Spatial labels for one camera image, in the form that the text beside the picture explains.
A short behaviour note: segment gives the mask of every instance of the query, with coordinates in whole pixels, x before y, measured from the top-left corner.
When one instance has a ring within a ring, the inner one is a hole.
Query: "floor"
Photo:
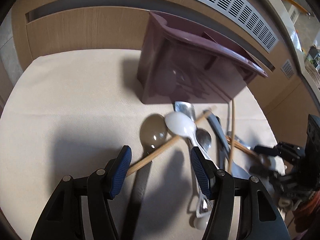
[[[11,10],[0,26],[0,59],[11,83],[15,85],[23,71],[13,41]]]
[[[320,23],[316,17],[300,14],[294,27],[300,40],[301,47],[308,53],[320,30]]]

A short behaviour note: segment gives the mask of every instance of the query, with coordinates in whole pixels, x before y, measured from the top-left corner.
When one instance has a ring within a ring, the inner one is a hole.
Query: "beige tablecloth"
[[[40,57],[14,87],[0,120],[0,206],[22,240],[31,238],[47,200],[61,178],[90,175],[103,168],[123,145],[132,162],[141,158],[139,129],[152,113],[165,115],[172,105],[144,105],[136,79],[140,51],[98,49]],[[236,98],[236,134],[249,145],[276,140],[250,91]],[[195,105],[196,113],[212,105]],[[227,130],[227,104],[214,113]],[[215,159],[215,136],[209,155]],[[235,152],[248,170],[251,160]],[[134,175],[110,201],[119,232]],[[180,140],[152,164],[136,239],[201,239],[190,226],[196,205],[188,146]],[[230,235],[235,237],[236,227]]]

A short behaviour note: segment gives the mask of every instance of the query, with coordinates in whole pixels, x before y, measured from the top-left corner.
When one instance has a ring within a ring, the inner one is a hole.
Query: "spoon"
[[[196,139],[205,152],[208,152],[208,150],[211,148],[212,142],[210,133],[205,129],[197,128]]]
[[[183,102],[183,101],[175,101],[174,111],[184,113],[193,122],[196,120],[196,112],[193,104],[190,104],[188,102]]]
[[[167,127],[164,117],[160,114],[148,116],[140,127],[140,141],[143,146],[143,156],[152,153],[155,149],[165,143],[167,137]],[[131,196],[124,217],[124,228],[121,239],[133,239],[139,219],[140,209],[148,183],[151,169],[148,163],[137,171],[134,179]]]
[[[204,157],[207,160],[211,160],[205,150],[198,143],[196,139],[196,124],[188,116],[181,112],[171,112],[165,116],[164,120],[168,129],[172,133],[181,137],[189,138],[193,147],[199,147]]]
[[[196,130],[196,139],[201,147],[206,152],[208,152],[208,149],[210,149],[212,142],[210,133],[205,129],[198,128]],[[203,210],[204,204],[207,203],[209,203],[209,205],[211,206],[211,203],[206,199],[206,197],[202,194],[201,189],[199,188],[199,199],[196,206],[196,217],[193,220],[193,225],[196,229],[205,230],[208,225],[211,211],[207,210],[206,212],[200,213],[200,210]]]

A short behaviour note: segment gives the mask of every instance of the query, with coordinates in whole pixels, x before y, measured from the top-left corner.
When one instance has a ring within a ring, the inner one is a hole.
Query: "utensil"
[[[212,142],[210,133],[204,129],[198,128],[196,130],[196,139],[198,143],[201,145],[201,147],[207,152],[208,149],[211,147]],[[204,205],[207,206],[208,203],[212,209],[210,201],[207,200],[206,196],[202,193],[199,187],[199,198],[196,205],[196,217],[193,220],[194,227],[199,230],[204,230],[208,224],[211,211],[208,211],[206,207],[206,212],[200,212],[201,210],[204,210]]]
[[[147,156],[160,147],[165,142],[166,137],[167,126],[164,117],[160,114],[148,116],[140,127],[140,142],[144,149],[143,156]],[[151,165],[152,162],[137,171],[124,217],[123,227],[125,230],[122,230],[121,239],[130,240],[134,237]]]
[[[176,101],[174,103],[174,110],[175,112],[181,112],[184,113],[186,116],[188,116],[192,121],[195,120],[195,108],[193,106],[193,104],[190,104],[188,102],[183,102],[183,101]],[[211,135],[210,133],[208,133],[206,130],[201,129],[201,128],[197,128],[196,129],[196,139],[198,141],[198,143],[200,144],[200,146],[205,150],[205,152],[208,152],[208,149],[211,147]],[[198,192],[199,192],[199,196],[198,196],[198,201],[197,201],[197,205],[196,205],[196,217],[194,219],[194,226],[195,228],[202,230],[204,229],[204,227],[206,227],[206,225],[208,224],[208,220],[211,214],[211,211],[208,211],[208,203],[211,206],[211,203],[207,200],[207,198],[204,196],[204,194],[202,194],[202,191],[198,185]]]
[[[229,137],[231,137],[231,135],[232,135],[231,131],[228,131],[227,135]],[[241,140],[236,134],[235,134],[235,140],[237,142],[239,142],[240,144],[242,144],[244,147],[246,147],[248,150],[251,150],[251,147],[249,145],[247,145],[243,140]]]
[[[219,150],[219,159],[224,159],[224,157],[229,160],[229,152],[230,148],[227,142],[227,139],[223,133],[222,127],[220,125],[220,122],[218,121],[218,117],[216,117],[213,113],[210,113],[207,117],[207,120],[216,134],[218,140],[218,150]],[[233,177],[242,178],[242,179],[248,179],[250,177],[249,173],[245,171],[243,168],[241,168],[236,163],[233,163],[232,169],[231,169],[231,175]]]
[[[208,152],[208,150],[211,148],[212,142],[210,133],[208,133],[208,131],[205,129],[197,128],[196,139],[205,152]]]
[[[232,99],[232,129],[231,129],[231,148],[229,153],[229,162],[228,162],[228,172],[231,173],[233,165],[233,154],[235,149],[235,128],[236,126],[236,111],[235,111],[235,101]]]
[[[197,120],[196,124],[200,123],[202,120],[207,119],[208,115],[211,113],[211,109],[205,111]],[[170,148],[173,144],[175,144],[180,139],[180,136],[176,135],[173,136],[170,140],[164,143],[161,147],[156,149],[154,152],[150,153],[148,156],[144,157],[142,160],[137,162],[136,164],[132,165],[127,172],[127,177],[130,176],[132,173],[136,172],[137,170],[141,169],[147,163],[151,162],[155,157],[163,153],[165,150]]]
[[[189,117],[192,121],[195,121],[196,119],[196,113],[195,113],[195,107],[193,106],[193,104],[190,104],[188,102],[184,102],[184,101],[175,101],[174,103],[174,111],[175,112],[181,112],[184,113],[187,117]],[[198,143],[204,147],[205,142],[203,142],[203,144],[201,144],[199,142],[199,139],[197,138]],[[189,146],[190,149],[192,148],[192,143],[190,142],[190,140],[188,140],[189,142]]]
[[[231,137],[226,135],[227,142],[231,144]],[[235,140],[235,147],[241,151],[243,151],[245,154],[251,155],[255,158],[258,158],[258,154],[255,153],[253,150],[249,150],[247,147],[243,146],[241,143]]]
[[[195,108],[193,104],[190,104],[188,102],[183,102],[183,101],[175,101],[174,111],[184,113],[193,122],[196,120],[196,113],[195,113]]]
[[[189,138],[191,144],[199,147],[204,157],[207,160],[211,160],[196,140],[196,124],[189,117],[181,112],[171,112],[165,116],[164,121],[171,132],[181,137]]]

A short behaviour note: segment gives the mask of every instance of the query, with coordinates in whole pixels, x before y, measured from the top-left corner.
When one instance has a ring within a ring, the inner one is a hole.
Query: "orange object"
[[[287,2],[291,3],[292,5],[294,5],[295,7],[297,7],[302,13],[311,15],[305,8],[303,8],[300,4],[298,4],[294,0],[285,0],[285,1],[287,1]]]

